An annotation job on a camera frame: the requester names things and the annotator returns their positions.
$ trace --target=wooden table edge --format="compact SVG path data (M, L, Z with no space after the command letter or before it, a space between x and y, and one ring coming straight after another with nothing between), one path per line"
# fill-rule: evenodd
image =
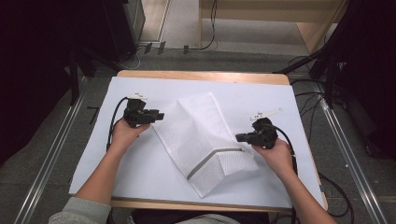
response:
M211 203L178 203L178 202L157 202L142 201L139 199L132 200L111 200L112 207L127 207L137 209L164 209L164 210L199 210L199 211L221 211L221 212L283 212L291 213L289 208L263 207L263 206L244 206L228 204L211 204Z
M187 71L132 71L122 70L117 77L142 77L163 79L184 79L202 81L222 81L234 83L256 83L289 85L289 79L283 74L238 73L238 72L187 72Z

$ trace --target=cable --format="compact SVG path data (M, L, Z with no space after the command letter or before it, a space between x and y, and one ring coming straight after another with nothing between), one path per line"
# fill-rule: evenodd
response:
M324 95L324 92L321 92L321 91L307 91L307 92L295 94L294 96L297 97L297 96L308 95L308 94L321 94L321 95Z
M291 64L292 61L294 61L294 60L296 60L296 59L298 59L298 58L309 58L309 56L297 56L297 57L294 57L294 58L292 58L292 59L289 60L288 66L290 66L290 64ZM308 69L308 72L311 71L311 68L308 67L308 64L307 64L307 63L305 64L305 67Z
M215 40L215 36L216 36L215 22L216 22L217 11L218 11L218 1L214 0L212 5L212 10L210 12L210 22L212 23L212 32L213 32L212 40L209 42L209 44L206 47L201 48L200 50L209 48L212 45L213 41Z
M137 59L137 66L131 68L131 67L127 67L127 66L123 65L122 63L119 63L119 66L121 66L121 67L123 67L123 68L125 68L125 69L128 69L128 70L135 70L135 69L137 69L137 68L140 66L140 58L139 58L138 53L139 53L141 50L142 50L142 49L139 49L139 50L136 52L136 54L135 54L136 59Z
M305 110L305 112L303 113L303 114L301 114L300 115L300 117L302 117L306 112L308 112L308 111L310 111L310 110L312 110L312 109L314 109L315 110L315 108L318 106L318 103L323 99L324 97L323 97L323 95L321 95L320 97L319 97L319 99L317 100L317 102L313 105L313 106L311 106L311 107L309 107L308 109L306 109Z
M314 94L314 95L312 95L311 97L309 97L306 101L305 101L305 104L304 104L304 106L303 106L303 108L301 108L300 109L300 117L302 117L303 115L301 115L301 113L303 112L303 110L305 109L305 107L306 107L306 105L307 105L307 103L312 99L312 98L314 98L315 96L317 96L318 94Z
M353 206L350 200L348 199L347 195L345 194L344 190L338 186L335 182L330 180L328 177L323 175L322 173L318 172L319 178L326 180L328 183L330 183L340 194L343 196L344 200L346 201L346 211L343 212L342 214L332 214L329 212L329 215L332 217L343 217L345 216L348 212L350 212L350 223L353 224L355 221L355 213L353 211Z
M302 82L302 81L317 82L317 83L320 83L320 84L325 84L326 83L324 81L318 81L318 80L314 80L314 79L310 79L310 78L299 78L299 79L296 79L296 80L292 81L290 83L290 85L292 86L296 82Z
M107 138L106 149L108 149L108 148L110 147L110 145L111 145L111 135L113 134L114 126L115 126L115 125L117 124L117 122L118 122L118 121L117 121L116 123L114 123L114 119L116 118L117 111L119 110L119 107L120 107L121 103L122 103L124 100L127 100L127 99L128 99L127 97L122 98L122 99L119 101L119 103L117 104L116 109L114 110L113 118L111 119L111 123L110 123L110 129L108 130L108 138Z

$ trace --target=person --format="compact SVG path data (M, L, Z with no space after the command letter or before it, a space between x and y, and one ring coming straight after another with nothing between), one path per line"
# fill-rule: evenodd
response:
M148 124L131 128L124 119L119 120L115 125L112 144L106 155L76 195L69 199L63 211L49 218L49 224L106 223L107 216L111 210L111 194L120 161L139 134L148 128ZM294 173L289 145L286 142L276 139L276 144L272 149L263 149L258 146L252 147L264 157L268 165L282 181L302 223L335 223ZM237 224L240 222L227 215L206 214L178 223Z

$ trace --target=floor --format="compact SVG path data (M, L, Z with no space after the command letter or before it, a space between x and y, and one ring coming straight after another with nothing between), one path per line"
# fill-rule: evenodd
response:
M157 23L158 27L163 26L163 32L161 34L153 32L157 37L147 37L147 40L166 41L167 48L182 48L184 45L197 46L197 31L194 26L197 21L193 19L195 17L192 16L193 11L191 11L192 8L195 8L191 7L195 2L192 0L171 0L164 24ZM187 10L190 16L185 20L177 18L176 14ZM164 15L165 9L158 11ZM139 58L133 57L123 64L140 70L265 73L284 68L296 56L307 54L304 43L293 23L259 24L253 22L247 26L244 23L227 24L227 21L216 21L216 25L217 41L209 50L194 51L187 55L184 55L181 50L166 49L162 54L158 54L157 50L152 50L146 54L140 52ZM237 28L230 31L227 29L230 25ZM205 29L204 43L208 43L211 38L211 30L210 27L208 28ZM285 35L287 38L279 37L277 34ZM85 94L81 98L79 108L69 126L69 132L61 143L59 154L53 163L53 169L49 172L45 186L36 193L38 199L35 204L31 205L33 210L30 210L23 222L16 223L45 223L51 214L62 210L67 202L71 177L94 125L95 111L89 107L101 105L106 95L108 82L112 76L116 75L105 66L97 64L97 68L96 77L84 78L84 81L81 82L81 87L85 86L83 88ZM289 75L290 80L306 77L307 71L307 67L299 68L295 73ZM293 89L297 94L315 91L316 86L310 82L298 82L293 85ZM311 98L311 95L303 95L296 97L296 101L299 108L304 109L314 108L318 99ZM70 92L55 106L37 130L31 143L1 166L0 223L12 223L19 217L18 213L23 207L29 189L35 183L43 161L46 160L52 149L57 132L62 127L64 118L69 116L70 110L73 109L68 105L69 102ZM394 214L396 207L395 162L367 156L364 142L356 130L352 118L341 105L335 105L333 112L336 114L338 122L342 124L348 143L352 146L352 151L378 199L382 212L389 223L396 223ZM310 146L318 171L344 190L353 205L355 223L378 223L372 221L361 197L361 191L357 187L357 180L351 175L352 171L348 167L346 157L340 149L338 139L334 136L334 130L327 117L326 107L309 110L302 116L302 122L307 136L310 136ZM346 203L342 195L324 180L323 185L329 203L329 211L335 214L343 213ZM129 212L128 209L115 209L114 216L117 223L125 223ZM336 220L339 223L351 223L350 212L344 217L337 217ZM290 223L290 220L282 218L278 223Z

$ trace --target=hand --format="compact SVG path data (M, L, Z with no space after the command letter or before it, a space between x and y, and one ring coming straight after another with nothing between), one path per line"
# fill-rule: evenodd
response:
M267 164L277 176L289 171L293 172L290 148L285 141L277 138L274 147L271 149L265 149L259 146L252 147L265 158Z
M121 155L124 155L127 148L139 137L139 134L149 126L149 124L143 124L137 128L131 128L125 119L120 119L114 127L110 148L116 148Z

